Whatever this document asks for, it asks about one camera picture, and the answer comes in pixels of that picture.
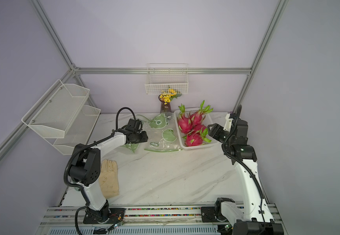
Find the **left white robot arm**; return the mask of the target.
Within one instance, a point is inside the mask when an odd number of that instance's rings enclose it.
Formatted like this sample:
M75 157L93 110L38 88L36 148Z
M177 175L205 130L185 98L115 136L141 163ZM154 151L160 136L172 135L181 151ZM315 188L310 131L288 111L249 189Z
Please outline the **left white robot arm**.
M123 110L130 111L133 118L120 128L118 119ZM108 221L111 216L108 200L103 196L98 183L101 173L101 156L125 144L139 144L147 141L148 136L143 130L142 121L136 118L132 109L123 107L116 114L115 129L109 136L89 145L77 144L75 146L66 164L63 181L66 186L79 189L85 200L85 206L78 208L75 213L75 228L78 235L82 234L78 223L81 210L86 210L86 214L98 223Z

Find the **green-print zip-top bag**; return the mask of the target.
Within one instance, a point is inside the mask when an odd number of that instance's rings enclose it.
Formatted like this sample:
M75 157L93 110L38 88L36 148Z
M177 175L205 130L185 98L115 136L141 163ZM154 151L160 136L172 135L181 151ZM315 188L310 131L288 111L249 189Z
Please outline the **green-print zip-top bag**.
M138 149L140 144L125 144L123 145L124 148L130 150L132 153L135 153Z
M145 151L165 153L182 150L173 113L164 112L153 117L144 115L138 117L143 122L143 130L148 136L148 141L144 144Z

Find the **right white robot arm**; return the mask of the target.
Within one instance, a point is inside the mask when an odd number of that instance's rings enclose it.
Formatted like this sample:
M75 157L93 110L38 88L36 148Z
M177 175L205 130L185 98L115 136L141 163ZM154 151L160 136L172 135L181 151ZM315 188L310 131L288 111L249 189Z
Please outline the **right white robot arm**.
M240 118L242 106L228 114L225 126L208 125L208 134L222 144L224 156L231 160L238 173L243 191L243 208L230 198L215 202L215 219L226 222L220 231L223 235L283 235L267 206L266 197L258 176L258 159L255 149L248 142L248 123Z

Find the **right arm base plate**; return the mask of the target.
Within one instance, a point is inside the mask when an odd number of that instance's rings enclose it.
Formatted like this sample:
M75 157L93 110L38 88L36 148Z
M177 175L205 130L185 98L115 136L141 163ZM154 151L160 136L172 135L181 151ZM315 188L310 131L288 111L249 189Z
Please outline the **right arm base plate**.
M218 217L214 207L201 207L201 220L203 223L207 222L226 222L227 219L223 216Z

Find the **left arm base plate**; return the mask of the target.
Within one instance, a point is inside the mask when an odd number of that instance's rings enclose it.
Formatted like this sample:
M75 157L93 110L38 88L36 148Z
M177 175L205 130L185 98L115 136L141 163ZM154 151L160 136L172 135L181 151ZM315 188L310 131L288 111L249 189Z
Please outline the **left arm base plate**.
M125 208L109 208L101 211L86 209L83 224L116 224L124 219Z

